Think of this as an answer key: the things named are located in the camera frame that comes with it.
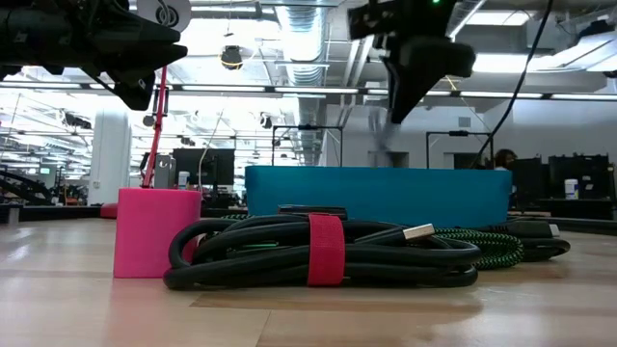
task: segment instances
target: wooden surface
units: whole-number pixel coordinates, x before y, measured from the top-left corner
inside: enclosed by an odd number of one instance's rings
[[[455,289],[172,292],[113,280],[115,222],[0,227],[0,346],[615,346],[617,238]]]

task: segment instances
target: pink box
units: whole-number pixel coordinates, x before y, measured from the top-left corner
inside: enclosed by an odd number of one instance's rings
[[[200,192],[120,189],[114,277],[162,278],[171,267],[168,251],[172,240],[200,216]],[[196,247],[197,240],[190,242],[184,248],[184,258],[190,259]]]

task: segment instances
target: teal box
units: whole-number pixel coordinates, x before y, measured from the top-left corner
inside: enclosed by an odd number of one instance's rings
[[[345,207],[350,218],[417,226],[505,222],[512,174],[487,170],[263,167],[246,169],[249,213],[279,205]]]

